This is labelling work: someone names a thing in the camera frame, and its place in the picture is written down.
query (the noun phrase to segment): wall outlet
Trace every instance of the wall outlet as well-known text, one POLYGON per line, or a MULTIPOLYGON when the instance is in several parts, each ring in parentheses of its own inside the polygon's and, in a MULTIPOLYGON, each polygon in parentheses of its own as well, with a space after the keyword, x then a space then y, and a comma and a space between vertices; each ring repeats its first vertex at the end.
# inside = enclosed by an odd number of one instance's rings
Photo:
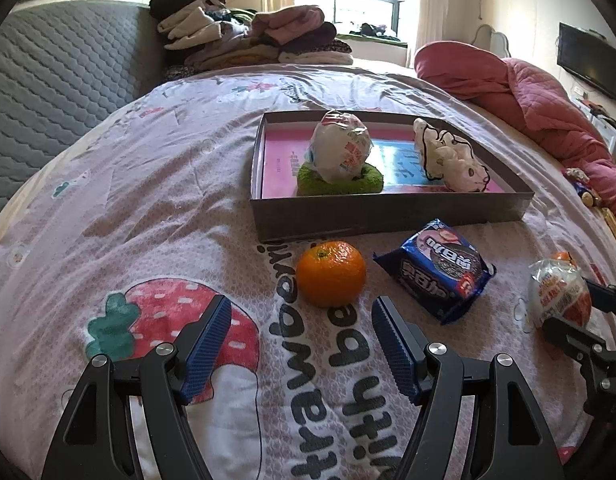
POLYGON ((574 85, 572 87, 572 93, 581 99, 588 98, 588 93, 579 85, 574 85))

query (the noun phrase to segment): metal screw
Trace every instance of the metal screw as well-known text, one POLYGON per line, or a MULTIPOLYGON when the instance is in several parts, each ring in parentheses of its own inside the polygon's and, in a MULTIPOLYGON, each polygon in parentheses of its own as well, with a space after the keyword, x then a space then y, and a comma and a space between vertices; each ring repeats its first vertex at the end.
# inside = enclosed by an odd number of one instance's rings
POLYGON ((157 345, 157 355, 169 355, 174 351, 174 346, 171 343, 161 343, 157 345))
POLYGON ((95 368, 101 368, 108 362, 108 358, 104 354, 95 355, 90 361, 95 368))
POLYGON ((508 354, 499 354, 496 356, 496 360, 503 366, 512 366, 512 363, 514 363, 514 360, 508 354))
POLYGON ((448 348, 443 343, 430 343, 428 349, 435 355, 443 355, 448 351, 448 348))

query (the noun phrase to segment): bedsheet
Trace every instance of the bedsheet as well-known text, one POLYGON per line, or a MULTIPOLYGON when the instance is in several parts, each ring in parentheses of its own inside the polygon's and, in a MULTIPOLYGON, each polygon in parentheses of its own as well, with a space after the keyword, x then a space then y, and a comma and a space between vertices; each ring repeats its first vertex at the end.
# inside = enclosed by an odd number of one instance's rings
MULTIPOLYGON (((88 356, 140 356, 173 340, 215 292, 232 301, 233 323, 211 385, 187 412, 217 480, 391 478, 417 409, 398 394, 374 336, 370 306, 380 294, 462 355, 512 355, 558 446, 584 433, 578 366, 523 322, 527 267, 569 250, 585 274, 595 266, 616 282, 616 242, 558 163, 487 112, 403 74, 234 68, 162 85, 70 150, 0 219, 0 447, 32 479, 88 356), (329 310, 297 293, 294 268, 310 242, 258 242, 248 184, 261 114, 329 108, 443 118, 535 190, 523 221, 457 229, 498 274, 455 324, 441 327, 372 263, 373 251, 409 232, 348 238, 368 261, 368 282, 355 304, 329 310)), ((616 348, 612 316, 594 312, 588 327, 616 348)), ((461 474, 470 404, 447 478, 461 474)), ((144 475, 156 479, 136 401, 133 423, 144 475)))

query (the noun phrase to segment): oreo package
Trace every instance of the oreo package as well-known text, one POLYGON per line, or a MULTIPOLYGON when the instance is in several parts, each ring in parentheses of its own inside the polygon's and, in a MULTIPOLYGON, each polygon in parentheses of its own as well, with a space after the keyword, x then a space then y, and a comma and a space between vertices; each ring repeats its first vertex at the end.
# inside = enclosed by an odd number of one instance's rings
POLYGON ((439 219, 401 247, 373 259, 441 324, 456 321, 483 292, 492 272, 478 251, 439 219))

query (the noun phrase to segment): pink book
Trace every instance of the pink book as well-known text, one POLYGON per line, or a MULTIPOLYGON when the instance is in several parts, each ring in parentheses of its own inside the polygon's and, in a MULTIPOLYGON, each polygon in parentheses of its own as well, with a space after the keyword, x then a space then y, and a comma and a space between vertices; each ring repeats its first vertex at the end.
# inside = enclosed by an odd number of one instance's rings
MULTIPOLYGON (((398 124, 366 124, 373 140, 367 159, 383 174, 383 193, 452 192, 443 180, 428 180, 415 150, 411 127, 398 124)), ((265 133, 261 198, 287 198, 297 194, 297 172, 304 163, 314 124, 271 124, 265 133)), ((496 175, 486 192, 501 193, 496 175)))

